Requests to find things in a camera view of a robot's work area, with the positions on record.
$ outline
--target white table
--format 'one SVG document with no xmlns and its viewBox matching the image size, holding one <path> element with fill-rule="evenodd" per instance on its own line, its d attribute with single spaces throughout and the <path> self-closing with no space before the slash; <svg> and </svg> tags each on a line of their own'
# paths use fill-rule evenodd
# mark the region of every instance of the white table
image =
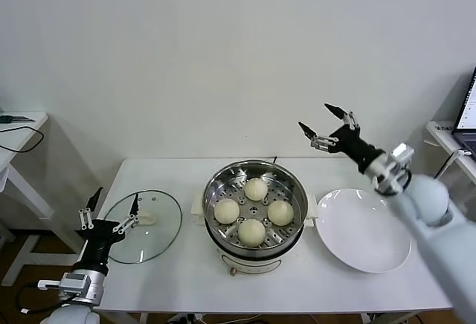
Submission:
<svg viewBox="0 0 476 324">
<path fill-rule="evenodd" d="M 174 196 L 184 215 L 176 240 L 160 256 L 138 265 L 109 262 L 99 310 L 190 313 L 358 313 L 450 308 L 417 250 L 399 269 L 384 274 L 354 270 L 336 259 L 314 227 L 270 273 L 228 274 L 204 227 L 190 208 L 209 178 L 233 159 L 125 160 L 99 217 L 132 192 L 160 189 Z M 309 194 L 370 189 L 357 166 L 343 158 L 279 159 Z"/>
<path fill-rule="evenodd" d="M 30 126 L 38 130 L 48 119 L 45 112 L 5 112 L 12 116 L 25 116 L 35 122 L 0 124 L 0 130 L 12 129 L 20 126 Z M 11 149 L 21 149 L 36 132 L 22 129 L 14 132 L 0 133 L 0 144 Z M 8 169 L 8 180 L 29 200 L 25 205 L 38 217 L 38 219 L 61 240 L 63 240 L 75 253 L 79 253 L 84 241 L 69 228 L 64 221 L 55 216 L 54 209 L 35 191 L 35 189 L 19 174 L 10 164 L 17 153 L 0 149 L 0 172 Z M 24 265 L 72 265 L 76 255 L 58 253 L 31 253 L 39 236 L 29 236 L 22 249 L 5 274 L 1 285 L 13 285 Z"/>
</svg>

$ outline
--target silver pot rim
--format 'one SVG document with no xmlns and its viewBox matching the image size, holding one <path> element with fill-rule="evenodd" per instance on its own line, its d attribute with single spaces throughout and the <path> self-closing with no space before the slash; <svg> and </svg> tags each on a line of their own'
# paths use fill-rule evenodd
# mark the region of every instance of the silver pot rim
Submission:
<svg viewBox="0 0 476 324">
<path fill-rule="evenodd" d="M 238 246 L 235 245 L 234 243 L 227 242 L 226 240 L 222 239 L 222 236 L 220 233 L 210 224 L 210 219 L 208 218 L 208 200 L 207 199 L 207 193 L 208 190 L 210 189 L 211 184 L 222 175 L 223 172 L 228 171 L 229 169 L 232 169 L 234 167 L 238 167 L 241 165 L 259 165 L 259 166 L 267 166 L 271 169 L 277 169 L 279 172 L 283 173 L 286 178 L 288 178 L 290 181 L 292 181 L 292 184 L 297 187 L 299 194 L 301 195 L 303 205 L 299 204 L 300 207 L 303 206 L 303 209 L 307 211 L 307 197 L 306 197 L 306 191 L 303 188 L 303 185 L 299 182 L 299 180 L 286 168 L 282 167 L 279 164 L 275 163 L 270 163 L 267 161 L 262 161 L 262 160 L 246 160 L 246 161 L 238 161 L 238 162 L 233 162 L 228 164 L 227 166 L 222 167 L 218 172 L 216 172 L 213 177 L 207 182 L 205 186 L 205 191 L 203 192 L 202 196 L 202 206 L 203 206 L 203 211 L 205 215 L 205 223 L 207 227 L 207 231 L 212 237 L 213 241 L 227 253 L 231 254 L 232 256 L 236 256 L 242 259 L 247 259 L 251 261 L 260 261 L 262 259 L 270 259 L 275 256 L 279 256 L 287 252 L 289 249 L 291 249 L 295 243 L 298 241 L 300 238 L 302 231 L 304 229 L 305 225 L 305 220 L 306 220 L 306 214 L 301 213 L 301 219 L 300 222 L 298 222 L 295 225 L 295 232 L 290 235 L 284 242 L 275 244 L 273 246 L 269 246 L 266 248 L 259 248 L 259 247 L 243 247 L 243 246 Z"/>
</svg>

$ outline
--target steamed bun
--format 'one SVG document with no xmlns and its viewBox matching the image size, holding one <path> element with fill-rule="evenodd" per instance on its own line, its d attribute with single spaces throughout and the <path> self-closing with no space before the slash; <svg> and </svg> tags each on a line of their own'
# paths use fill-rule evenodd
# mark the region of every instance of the steamed bun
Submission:
<svg viewBox="0 0 476 324">
<path fill-rule="evenodd" d="M 235 200 L 222 199 L 216 203 L 214 215 L 220 224 L 231 224 L 239 216 L 239 205 Z"/>
<path fill-rule="evenodd" d="M 259 178 L 253 178 L 245 185 L 245 195 L 248 199 L 260 201 L 266 197 L 266 194 L 268 194 L 268 184 Z"/>
<path fill-rule="evenodd" d="M 277 226 L 286 226 L 295 217 L 292 206 L 287 201 L 273 201 L 268 207 L 268 217 Z"/>
<path fill-rule="evenodd" d="M 266 229 L 261 222 L 250 218 L 238 227 L 238 239 L 248 247 L 260 246 L 265 241 Z"/>
</svg>

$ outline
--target white cable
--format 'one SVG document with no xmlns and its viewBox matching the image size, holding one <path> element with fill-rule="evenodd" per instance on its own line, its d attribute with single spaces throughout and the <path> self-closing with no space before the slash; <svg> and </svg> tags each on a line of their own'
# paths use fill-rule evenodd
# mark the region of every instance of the white cable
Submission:
<svg viewBox="0 0 476 324">
<path fill-rule="evenodd" d="M 222 323 L 218 323 L 218 324 L 230 324 L 230 323 L 237 323 L 237 322 L 242 322 L 244 320 L 252 320 L 254 318 L 258 318 L 261 314 L 257 314 L 253 317 L 249 317 L 249 318 L 242 318 L 242 319 L 236 319 L 236 320 L 230 320 L 229 322 L 222 322 Z"/>
<path fill-rule="evenodd" d="M 312 320 L 314 320 L 317 324 L 320 324 L 320 323 L 319 323 L 319 320 L 315 319 L 312 314 L 310 314 L 309 316 L 310 316 L 310 317 L 312 318 Z"/>
</svg>

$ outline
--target pot handle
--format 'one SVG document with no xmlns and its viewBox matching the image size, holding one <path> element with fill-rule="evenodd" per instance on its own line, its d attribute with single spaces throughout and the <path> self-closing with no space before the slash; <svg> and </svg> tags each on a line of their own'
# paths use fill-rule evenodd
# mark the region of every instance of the pot handle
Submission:
<svg viewBox="0 0 476 324">
<path fill-rule="evenodd" d="M 307 196 L 307 215 L 304 221 L 304 227 L 314 227 L 314 219 L 318 217 L 318 203 L 315 196 L 306 193 Z"/>
<path fill-rule="evenodd" d="M 192 222 L 195 225 L 205 226 L 205 217 L 203 216 L 202 206 L 203 192 L 198 192 L 195 195 L 192 203 Z"/>
</svg>

